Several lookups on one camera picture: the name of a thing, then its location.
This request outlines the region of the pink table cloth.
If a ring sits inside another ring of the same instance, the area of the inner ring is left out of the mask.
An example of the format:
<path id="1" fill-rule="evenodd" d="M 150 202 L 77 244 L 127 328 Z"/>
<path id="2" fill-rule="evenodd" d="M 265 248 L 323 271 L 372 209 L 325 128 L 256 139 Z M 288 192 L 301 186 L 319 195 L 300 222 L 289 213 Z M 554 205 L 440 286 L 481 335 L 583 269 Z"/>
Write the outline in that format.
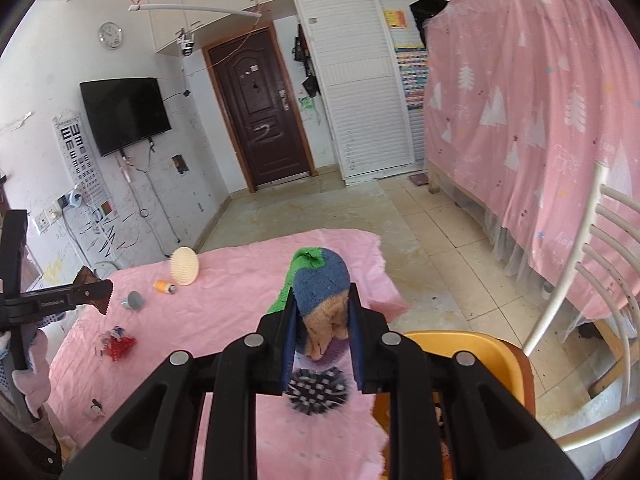
<path id="1" fill-rule="evenodd" d="M 106 315 L 86 309 L 73 324 L 50 368 L 48 405 L 64 434 L 86 445 L 114 413 L 175 350 L 206 356 L 256 330 L 276 301 L 297 249 L 324 247 L 339 254 L 356 283 L 363 307 L 388 320 L 408 307 L 385 272 L 380 238 L 353 229 L 322 229 L 240 247 L 204 252 L 195 282 L 173 295 L 153 288 L 169 264 L 137 266 L 111 275 Z M 122 300 L 140 292 L 144 307 Z M 100 356 L 100 336 L 115 326 L 137 339 L 126 358 Z M 347 402 L 307 416 L 286 396 L 258 396 L 257 467 L 262 479 L 376 479 L 384 469 L 387 437 L 372 416 L 373 396 L 348 382 Z"/>

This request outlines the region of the colourful wall chart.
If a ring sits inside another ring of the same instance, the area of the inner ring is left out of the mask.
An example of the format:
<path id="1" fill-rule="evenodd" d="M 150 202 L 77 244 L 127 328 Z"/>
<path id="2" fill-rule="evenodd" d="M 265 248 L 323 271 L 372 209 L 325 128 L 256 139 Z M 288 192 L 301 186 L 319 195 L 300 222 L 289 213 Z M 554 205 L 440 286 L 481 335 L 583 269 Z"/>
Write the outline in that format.
<path id="1" fill-rule="evenodd" d="M 402 90 L 408 110 L 422 110 L 428 78 L 428 56 L 424 47 L 416 44 L 395 48 Z"/>

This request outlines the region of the colourful stuffed sock toy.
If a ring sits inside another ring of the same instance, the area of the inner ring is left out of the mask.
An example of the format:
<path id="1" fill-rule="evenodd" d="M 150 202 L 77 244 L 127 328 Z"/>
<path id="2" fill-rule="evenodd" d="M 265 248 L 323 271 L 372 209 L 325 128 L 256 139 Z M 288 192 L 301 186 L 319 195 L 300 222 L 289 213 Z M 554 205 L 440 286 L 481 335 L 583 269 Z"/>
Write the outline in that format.
<path id="1" fill-rule="evenodd" d="M 302 325 L 296 352 L 314 366 L 329 366 L 348 347 L 350 275 L 343 258 L 323 247 L 300 248 L 268 313 L 282 311 L 293 294 Z"/>

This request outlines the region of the red plastic trash bits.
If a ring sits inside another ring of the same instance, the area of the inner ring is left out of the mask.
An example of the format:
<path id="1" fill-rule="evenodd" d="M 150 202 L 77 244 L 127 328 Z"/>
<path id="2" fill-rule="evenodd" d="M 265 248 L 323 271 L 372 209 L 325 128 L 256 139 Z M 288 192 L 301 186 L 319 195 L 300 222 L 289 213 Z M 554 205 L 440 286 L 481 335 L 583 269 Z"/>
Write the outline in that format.
<path id="1" fill-rule="evenodd" d="M 136 344 L 136 338 L 129 335 L 124 328 L 115 326 L 100 336 L 100 356 L 117 362 L 126 358 Z"/>

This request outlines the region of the dark brown door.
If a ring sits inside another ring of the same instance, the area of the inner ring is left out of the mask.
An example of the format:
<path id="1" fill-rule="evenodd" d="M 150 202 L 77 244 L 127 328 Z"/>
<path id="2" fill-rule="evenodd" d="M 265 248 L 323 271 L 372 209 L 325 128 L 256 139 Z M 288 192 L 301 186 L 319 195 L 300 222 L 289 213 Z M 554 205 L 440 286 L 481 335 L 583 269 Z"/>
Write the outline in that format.
<path id="1" fill-rule="evenodd" d="M 205 70 L 238 166 L 235 191 L 317 174 L 272 23 L 203 48 Z"/>

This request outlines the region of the white wall clock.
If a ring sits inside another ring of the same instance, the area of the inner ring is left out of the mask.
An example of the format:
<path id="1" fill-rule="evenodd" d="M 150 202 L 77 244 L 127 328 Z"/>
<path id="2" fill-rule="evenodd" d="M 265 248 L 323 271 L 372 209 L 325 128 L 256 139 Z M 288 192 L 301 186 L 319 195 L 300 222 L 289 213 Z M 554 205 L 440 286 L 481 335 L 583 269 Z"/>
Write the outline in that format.
<path id="1" fill-rule="evenodd" d="M 122 29 L 113 22 L 105 22 L 99 27 L 98 38 L 104 48 L 118 49 L 122 45 Z"/>

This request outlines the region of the white louvred wardrobe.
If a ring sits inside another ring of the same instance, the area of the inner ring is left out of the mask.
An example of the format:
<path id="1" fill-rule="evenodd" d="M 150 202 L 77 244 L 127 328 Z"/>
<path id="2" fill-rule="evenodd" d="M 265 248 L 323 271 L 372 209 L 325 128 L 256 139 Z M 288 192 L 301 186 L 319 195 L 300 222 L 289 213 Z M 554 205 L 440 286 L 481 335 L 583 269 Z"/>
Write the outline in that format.
<path id="1" fill-rule="evenodd" d="M 422 110 L 408 110 L 395 55 L 424 47 L 418 1 L 295 0 L 348 184 L 424 166 Z"/>

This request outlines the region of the black wall television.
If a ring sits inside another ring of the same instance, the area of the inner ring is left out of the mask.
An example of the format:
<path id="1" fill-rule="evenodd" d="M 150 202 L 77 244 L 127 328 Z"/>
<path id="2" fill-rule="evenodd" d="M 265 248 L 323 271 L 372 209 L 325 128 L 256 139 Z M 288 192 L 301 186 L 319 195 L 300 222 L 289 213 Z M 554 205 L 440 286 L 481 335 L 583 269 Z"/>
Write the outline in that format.
<path id="1" fill-rule="evenodd" d="M 156 78 L 84 81 L 79 89 L 101 156 L 171 129 Z"/>

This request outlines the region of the black white spiky ball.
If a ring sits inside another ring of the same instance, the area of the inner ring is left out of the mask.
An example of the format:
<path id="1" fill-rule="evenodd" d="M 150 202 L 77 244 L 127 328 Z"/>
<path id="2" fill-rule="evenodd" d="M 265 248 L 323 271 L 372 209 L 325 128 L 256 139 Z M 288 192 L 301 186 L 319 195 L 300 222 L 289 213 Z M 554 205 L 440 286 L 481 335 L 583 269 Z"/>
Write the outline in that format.
<path id="1" fill-rule="evenodd" d="M 345 374 L 337 367 L 328 370 L 294 370 L 285 394 L 295 411 L 319 415 L 344 405 L 349 397 Z"/>

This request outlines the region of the white metal chair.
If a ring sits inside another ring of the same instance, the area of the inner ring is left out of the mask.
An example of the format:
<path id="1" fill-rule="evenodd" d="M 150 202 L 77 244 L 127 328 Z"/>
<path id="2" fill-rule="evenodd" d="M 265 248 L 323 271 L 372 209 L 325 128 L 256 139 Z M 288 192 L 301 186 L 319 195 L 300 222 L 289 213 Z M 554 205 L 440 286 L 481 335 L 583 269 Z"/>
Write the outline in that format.
<path id="1" fill-rule="evenodd" d="M 612 437 L 639 421 L 639 402 L 629 399 L 632 366 L 639 361 L 639 339 L 628 334 L 627 325 L 620 313 L 620 306 L 614 292 L 608 288 L 608 283 L 612 283 L 622 293 L 626 306 L 630 310 L 631 325 L 635 330 L 639 328 L 639 303 L 628 278 L 624 277 L 619 266 L 605 257 L 605 251 L 602 248 L 606 247 L 614 255 L 622 258 L 623 262 L 634 271 L 639 270 L 639 259 L 627 246 L 616 240 L 613 234 L 597 226 L 597 221 L 604 219 L 615 226 L 618 232 L 638 240 L 639 230 L 611 207 L 622 205 L 633 212 L 638 212 L 639 202 L 609 186 L 606 183 L 609 173 L 610 168 L 602 162 L 597 162 L 594 166 L 592 185 L 574 238 L 574 245 L 570 248 L 558 284 L 554 286 L 547 305 L 538 316 L 522 347 L 526 356 L 534 352 L 542 336 L 559 313 L 575 278 L 582 278 L 589 284 L 604 302 L 613 319 L 620 347 L 620 359 L 605 376 L 592 385 L 592 390 L 599 393 L 616 379 L 620 379 L 622 381 L 620 408 L 598 422 L 557 438 L 556 443 L 565 452 L 584 448 Z"/>

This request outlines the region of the eye chart poster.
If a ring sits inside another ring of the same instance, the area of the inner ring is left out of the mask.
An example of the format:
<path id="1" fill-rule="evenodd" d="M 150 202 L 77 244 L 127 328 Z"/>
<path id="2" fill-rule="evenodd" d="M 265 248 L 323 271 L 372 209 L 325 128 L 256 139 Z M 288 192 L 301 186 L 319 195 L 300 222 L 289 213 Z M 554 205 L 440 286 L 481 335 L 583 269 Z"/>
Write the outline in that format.
<path id="1" fill-rule="evenodd" d="M 52 125 L 74 184 L 70 203 L 89 208 L 96 223 L 111 221 L 117 211 L 77 113 L 54 116 Z"/>

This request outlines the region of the pink tree-print bed curtain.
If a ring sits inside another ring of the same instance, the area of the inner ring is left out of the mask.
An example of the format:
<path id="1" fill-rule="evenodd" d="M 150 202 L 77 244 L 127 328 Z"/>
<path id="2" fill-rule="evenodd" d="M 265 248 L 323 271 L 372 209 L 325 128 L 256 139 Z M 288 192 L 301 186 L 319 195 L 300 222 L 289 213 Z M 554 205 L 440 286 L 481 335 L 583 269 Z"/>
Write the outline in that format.
<path id="1" fill-rule="evenodd" d="M 556 283 L 597 164 L 639 194 L 639 49 L 608 0 L 450 0 L 427 25 L 426 156 Z"/>

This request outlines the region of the orange thread spool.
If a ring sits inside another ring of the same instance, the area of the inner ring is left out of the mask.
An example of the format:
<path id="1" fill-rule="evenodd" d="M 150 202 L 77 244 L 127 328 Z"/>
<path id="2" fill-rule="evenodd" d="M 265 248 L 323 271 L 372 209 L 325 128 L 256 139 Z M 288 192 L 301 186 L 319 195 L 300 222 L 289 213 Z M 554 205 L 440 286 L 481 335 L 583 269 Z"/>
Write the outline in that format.
<path id="1" fill-rule="evenodd" d="M 177 287 L 175 284 L 172 284 L 171 282 L 163 281 L 163 280 L 156 280 L 153 284 L 153 287 L 158 292 L 161 292 L 162 294 L 167 294 L 167 295 L 172 295 L 177 290 Z"/>

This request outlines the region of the cream round scalp brush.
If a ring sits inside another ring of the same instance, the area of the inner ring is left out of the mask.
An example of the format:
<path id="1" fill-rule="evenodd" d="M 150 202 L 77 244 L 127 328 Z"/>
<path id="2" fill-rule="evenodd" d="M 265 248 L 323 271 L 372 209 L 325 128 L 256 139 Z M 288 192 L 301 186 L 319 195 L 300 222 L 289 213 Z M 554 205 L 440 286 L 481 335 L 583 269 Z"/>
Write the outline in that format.
<path id="1" fill-rule="evenodd" d="M 198 254 L 190 247 L 179 247 L 170 256 L 169 270 L 177 285 L 191 285 L 200 273 Z"/>

